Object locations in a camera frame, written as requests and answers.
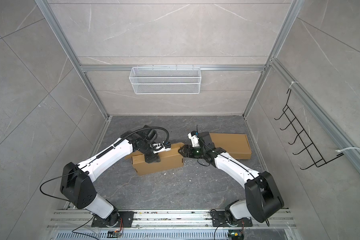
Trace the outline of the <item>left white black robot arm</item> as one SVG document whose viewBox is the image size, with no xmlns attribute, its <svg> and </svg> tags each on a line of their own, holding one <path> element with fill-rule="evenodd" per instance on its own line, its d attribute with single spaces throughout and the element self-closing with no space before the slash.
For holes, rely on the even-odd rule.
<svg viewBox="0 0 360 240">
<path fill-rule="evenodd" d="M 109 222 L 117 220 L 117 208 L 97 193 L 94 182 L 108 168 L 136 151 L 155 161 L 160 151 L 170 148 L 169 137 L 168 130 L 147 125 L 135 131 L 125 132 L 95 156 L 78 164 L 66 164 L 63 168 L 60 192 L 77 209 L 85 209 Z"/>
</svg>

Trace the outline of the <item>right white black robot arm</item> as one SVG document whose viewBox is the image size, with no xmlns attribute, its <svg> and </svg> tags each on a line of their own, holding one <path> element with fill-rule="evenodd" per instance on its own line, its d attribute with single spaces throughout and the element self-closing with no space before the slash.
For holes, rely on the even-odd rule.
<svg viewBox="0 0 360 240">
<path fill-rule="evenodd" d="M 229 225 L 244 218 L 266 222 L 284 207 L 284 200 L 273 176 L 267 172 L 253 170 L 236 159 L 225 149 L 216 147 L 209 132 L 192 131 L 188 134 L 190 145 L 184 145 L 178 152 L 183 157 L 203 159 L 236 180 L 245 190 L 245 200 L 235 201 L 225 208 Z"/>
</svg>

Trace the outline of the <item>brown cardboard box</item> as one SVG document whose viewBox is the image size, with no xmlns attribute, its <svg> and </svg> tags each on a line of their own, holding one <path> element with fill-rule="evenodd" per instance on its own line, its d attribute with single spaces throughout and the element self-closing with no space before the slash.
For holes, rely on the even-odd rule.
<svg viewBox="0 0 360 240">
<path fill-rule="evenodd" d="M 249 160 L 252 150 L 246 134 L 210 133 L 217 148 L 222 148 L 236 160 Z"/>
</svg>

